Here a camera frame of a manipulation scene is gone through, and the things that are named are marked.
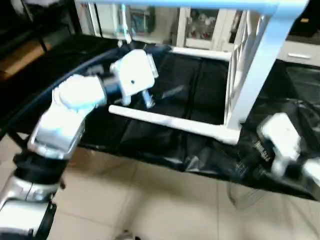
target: white cabinet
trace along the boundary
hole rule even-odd
[[[180,8],[176,45],[178,47],[231,52],[237,38],[241,16],[241,10]],[[214,19],[214,22],[206,25],[206,21],[210,19]],[[207,27],[211,28],[211,31],[208,31],[210,34],[206,34],[206,31],[203,30]]]
[[[213,34],[210,39],[190,36],[188,25],[192,18],[192,9],[180,8],[179,26],[177,33],[177,46],[223,52],[232,52],[235,44],[240,43],[246,19],[242,10],[211,10],[216,13],[215,25],[212,27]],[[283,44],[278,59],[320,66],[320,32],[312,37],[289,35]]]

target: cabinet door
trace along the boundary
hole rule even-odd
[[[177,47],[216,50],[227,12],[224,9],[180,8]]]
[[[242,10],[227,10],[222,32],[215,48],[219,51],[231,52],[240,43],[245,27],[245,15]]]

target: white ladder frame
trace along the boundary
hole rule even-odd
[[[174,47],[173,52],[229,61],[224,124],[213,125],[163,114],[110,106],[111,113],[215,138],[235,145],[296,18],[309,0],[93,0],[96,3],[242,9],[246,24],[230,53]]]

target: metal rod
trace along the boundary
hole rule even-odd
[[[27,140],[22,139],[15,131],[8,131],[8,136],[21,148],[25,149],[27,147]]]

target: white drawer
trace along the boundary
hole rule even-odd
[[[277,58],[292,63],[320,66],[320,45],[286,41]]]

